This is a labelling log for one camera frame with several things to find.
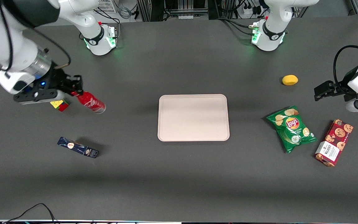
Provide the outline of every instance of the cookie box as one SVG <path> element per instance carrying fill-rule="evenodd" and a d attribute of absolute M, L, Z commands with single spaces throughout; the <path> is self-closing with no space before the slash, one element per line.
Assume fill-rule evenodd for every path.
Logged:
<path fill-rule="evenodd" d="M 334 120 L 324 140 L 317 148 L 314 157 L 327 167 L 334 167 L 352 131 L 353 126 L 339 119 Z"/>
<path fill-rule="evenodd" d="M 92 149 L 91 147 L 88 146 L 84 146 L 83 144 L 72 141 L 70 139 L 66 139 L 65 137 L 60 137 L 57 144 L 65 148 L 71 149 L 75 152 L 78 152 L 84 156 L 88 156 L 92 158 L 96 158 L 96 156 L 99 153 L 98 150 Z"/>

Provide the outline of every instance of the rubik's cube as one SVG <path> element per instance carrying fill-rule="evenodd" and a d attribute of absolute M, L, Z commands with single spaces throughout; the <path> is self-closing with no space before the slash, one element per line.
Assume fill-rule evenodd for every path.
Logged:
<path fill-rule="evenodd" d="M 69 105 L 65 100 L 52 101 L 51 104 L 58 111 L 64 111 Z"/>

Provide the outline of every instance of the red cookie box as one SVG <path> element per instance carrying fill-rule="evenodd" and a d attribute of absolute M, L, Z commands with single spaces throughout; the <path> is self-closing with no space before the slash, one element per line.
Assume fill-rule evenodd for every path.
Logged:
<path fill-rule="evenodd" d="M 327 167 L 334 167 L 352 131 L 353 126 L 339 119 L 334 120 L 314 157 Z"/>

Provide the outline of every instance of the lay's logo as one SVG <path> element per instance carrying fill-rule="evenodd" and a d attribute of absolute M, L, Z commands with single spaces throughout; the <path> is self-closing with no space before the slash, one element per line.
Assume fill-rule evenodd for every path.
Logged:
<path fill-rule="evenodd" d="M 290 129 L 297 129 L 299 127 L 299 121 L 296 118 L 289 118 L 285 121 L 285 124 Z"/>

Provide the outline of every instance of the green led light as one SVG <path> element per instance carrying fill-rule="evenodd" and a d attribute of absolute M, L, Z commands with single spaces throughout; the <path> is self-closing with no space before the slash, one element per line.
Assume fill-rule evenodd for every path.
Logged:
<path fill-rule="evenodd" d="M 280 40 L 280 43 L 279 43 L 279 44 L 282 43 L 282 41 L 283 41 L 283 39 L 284 39 L 284 35 L 285 35 L 285 33 L 282 34 L 282 37 L 281 37 L 281 40 Z"/>
<path fill-rule="evenodd" d="M 111 48 L 115 47 L 114 39 L 112 37 L 108 38 L 108 44 L 110 45 Z"/>
<path fill-rule="evenodd" d="M 88 43 L 86 42 L 85 38 L 84 38 L 84 42 L 86 44 L 86 47 L 89 49 Z"/>
<path fill-rule="evenodd" d="M 259 40 L 259 37 L 260 37 L 260 31 L 257 31 L 257 33 L 256 34 L 254 34 L 254 37 L 252 38 L 252 43 L 253 44 L 256 44 L 257 42 L 258 42 L 258 40 Z"/>

